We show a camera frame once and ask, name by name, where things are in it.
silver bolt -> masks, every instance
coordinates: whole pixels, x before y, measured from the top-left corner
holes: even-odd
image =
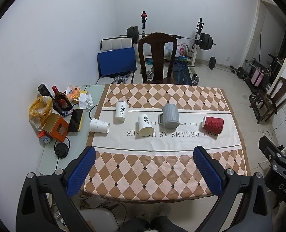
[[[55,171],[55,174],[57,174],[57,175],[61,175],[62,173],[63,173],[63,170],[61,168],[59,168]]]
[[[256,172],[256,177],[258,177],[258,178],[262,178],[262,174],[261,174],[261,173],[259,173],[259,172]]]
[[[34,176],[34,173],[28,173],[27,178],[31,179]]]
[[[234,172],[233,169],[231,169],[231,168],[227,169],[227,174],[233,175],[234,173],[235,173],[235,172]]]

blue gripper pad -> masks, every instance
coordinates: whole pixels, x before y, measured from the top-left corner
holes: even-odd
[[[66,193],[69,197],[76,195],[79,192],[87,174],[89,173],[91,167],[95,164],[95,149],[93,147],[87,147],[76,160],[79,160],[79,162],[67,179]]]
[[[194,149],[193,161],[199,169],[201,175],[203,176],[211,193],[217,196],[221,196],[223,192],[222,180],[213,165],[211,164],[212,158],[205,150],[205,153],[201,151],[201,148],[204,149],[202,146],[198,146]]]

mug handle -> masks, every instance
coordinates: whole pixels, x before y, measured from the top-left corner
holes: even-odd
[[[163,113],[158,115],[158,124],[163,125]]]

orange box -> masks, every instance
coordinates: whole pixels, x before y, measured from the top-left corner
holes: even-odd
[[[51,113],[45,122],[43,130],[59,142],[64,142],[68,134],[69,124],[59,114]]]

gray mug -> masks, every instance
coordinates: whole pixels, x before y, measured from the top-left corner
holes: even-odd
[[[166,129],[179,127],[178,107],[175,104],[166,104],[162,108],[162,114],[158,116],[158,123]]]

